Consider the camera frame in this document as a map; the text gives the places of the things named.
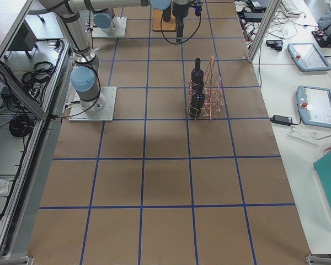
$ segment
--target white mounting plate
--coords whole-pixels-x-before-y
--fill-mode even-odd
[[[102,31],[100,28],[93,28],[92,37],[96,39],[115,39],[124,38],[127,18],[116,18],[119,22],[119,28],[111,33]]]
[[[77,116],[68,118],[69,121],[112,121],[114,116],[116,90],[116,87],[101,87],[100,94],[105,98],[104,108],[93,112],[86,111]],[[79,100],[77,93],[74,100]],[[71,108],[70,115],[75,115],[83,111],[84,109],[80,104],[75,104]]]

